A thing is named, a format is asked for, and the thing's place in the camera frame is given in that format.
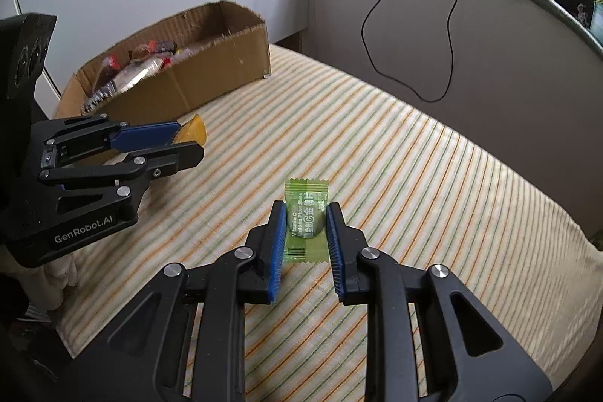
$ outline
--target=black bracket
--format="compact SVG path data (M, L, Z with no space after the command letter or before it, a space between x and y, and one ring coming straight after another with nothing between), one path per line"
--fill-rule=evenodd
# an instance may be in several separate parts
M56 400L245 400L244 306L275 299L285 229L285 203L275 201L268 223L251 229L245 246L194 269L166 265L69 365ZM189 399L182 390L198 303Z
M400 265L327 207L336 290L368 306L367 402L543 402L551 383L513 336L443 264ZM419 398L408 304L417 312L427 378Z
M196 142L171 144L179 129L177 122L129 126L106 115L32 125L0 214L0 237L15 259L37 267L135 224L150 180L203 159ZM142 150L114 165L73 165L110 149Z

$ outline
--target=bed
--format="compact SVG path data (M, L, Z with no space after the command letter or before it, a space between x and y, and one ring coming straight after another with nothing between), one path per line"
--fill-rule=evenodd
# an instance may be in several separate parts
M76 253L80 281L57 326L71 355L164 264L214 261L266 222L287 179L311 177L329 181L370 245L451 267L558 386L603 299L602 253L569 215L390 94L276 46L271 63L269 78L198 110L208 141L197 168L153 182L137 226ZM365 307L338 303L328 263L285 264L277 302L246 308L246 399L362 400L366 329Z

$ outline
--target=white cloth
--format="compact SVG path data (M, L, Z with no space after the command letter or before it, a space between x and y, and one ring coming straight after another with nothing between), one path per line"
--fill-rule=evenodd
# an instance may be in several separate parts
M73 254L40 267L28 268L21 266L6 246L0 246L0 273L19 280L31 303L45 312L58 309L63 303L64 288L77 284Z

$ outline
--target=cardboard box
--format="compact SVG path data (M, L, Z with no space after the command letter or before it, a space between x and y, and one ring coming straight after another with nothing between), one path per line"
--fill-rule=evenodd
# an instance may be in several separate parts
M220 1L182 11L148 26L97 55L69 80L55 118L80 116L102 60L109 54L123 67L128 51L149 40L173 40L179 48L201 47L194 56L166 67L96 109L132 125L174 120L270 73L263 19L247 8Z

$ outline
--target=metal screw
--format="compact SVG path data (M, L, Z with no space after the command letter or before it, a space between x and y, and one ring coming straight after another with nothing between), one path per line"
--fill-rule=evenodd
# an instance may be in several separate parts
M365 247L363 250L361 250L361 254L366 258L366 259L376 259L379 257L379 250L375 249L374 247Z
M251 247L239 247L234 251L234 257L237 259L249 259L251 256L253 256L253 249Z
M170 263L164 267L164 275L170 278L180 276L180 273L182 273L182 266L178 263Z
M445 278L450 273L450 269L445 267L443 264L434 264L431 268L431 273L436 278Z
M130 188L128 186L120 186L117 188L117 195L125 198L130 195Z

